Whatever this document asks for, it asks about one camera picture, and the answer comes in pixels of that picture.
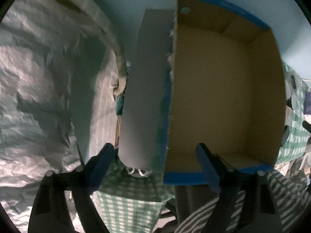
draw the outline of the blue wall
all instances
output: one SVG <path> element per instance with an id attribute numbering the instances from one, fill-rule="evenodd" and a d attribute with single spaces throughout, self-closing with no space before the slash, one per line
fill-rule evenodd
<path id="1" fill-rule="evenodd" d="M 311 78 L 311 27 L 294 0 L 227 0 L 253 13 L 273 29 L 283 60 Z M 175 0 L 95 0 L 115 24 L 131 60 L 146 8 L 174 8 Z"/>

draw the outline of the brown cardboard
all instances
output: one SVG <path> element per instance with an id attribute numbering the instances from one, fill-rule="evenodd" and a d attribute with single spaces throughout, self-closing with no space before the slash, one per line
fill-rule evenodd
<path id="1" fill-rule="evenodd" d="M 177 20 L 165 171 L 200 171 L 198 143 L 237 169 L 274 165 L 286 97 L 272 31 L 198 0 L 178 0 Z"/>

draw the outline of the green checkered tablecloth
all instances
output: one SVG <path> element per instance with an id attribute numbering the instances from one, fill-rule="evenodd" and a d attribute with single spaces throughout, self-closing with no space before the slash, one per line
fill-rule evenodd
<path id="1" fill-rule="evenodd" d="M 294 70 L 285 63 L 283 63 L 283 69 L 284 71 L 294 72 Z M 302 81 L 302 87 L 298 89 L 296 94 L 296 109 L 291 112 L 293 122 L 290 126 L 290 136 L 284 147 L 280 148 L 276 164 L 299 158 L 304 153 L 309 138 L 309 132 L 302 127 L 302 122 L 304 121 L 304 101 L 307 91 L 308 86 Z"/>
<path id="2" fill-rule="evenodd" d="M 130 176 L 114 160 L 99 189 L 103 220 L 111 233 L 149 233 L 162 207 L 175 197 L 174 187 L 162 185 L 161 174 L 148 178 Z"/>

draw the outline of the silver foil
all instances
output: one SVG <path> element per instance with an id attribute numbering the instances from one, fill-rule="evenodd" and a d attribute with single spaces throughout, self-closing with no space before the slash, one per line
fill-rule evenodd
<path id="1" fill-rule="evenodd" d="M 0 24 L 0 202 L 22 233 L 46 171 L 80 164 L 69 113 L 72 71 L 84 39 L 99 33 L 90 18 L 55 0 L 16 0 Z"/>

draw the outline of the black and white striped cloth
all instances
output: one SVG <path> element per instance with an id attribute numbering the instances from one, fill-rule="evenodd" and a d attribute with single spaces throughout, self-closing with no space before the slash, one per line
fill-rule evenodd
<path id="1" fill-rule="evenodd" d="M 265 177 L 270 184 L 276 200 L 283 225 L 283 232 L 288 232 L 306 210 L 311 201 L 311 196 L 305 191 L 305 187 L 296 185 L 276 170 L 267 172 Z M 227 233 L 234 231 L 238 224 L 244 198 L 245 191 L 240 191 L 235 202 L 235 211 L 231 216 L 231 221 L 226 230 Z M 191 214 L 180 224 L 175 233 L 201 232 L 216 207 L 218 200 L 219 196 Z"/>

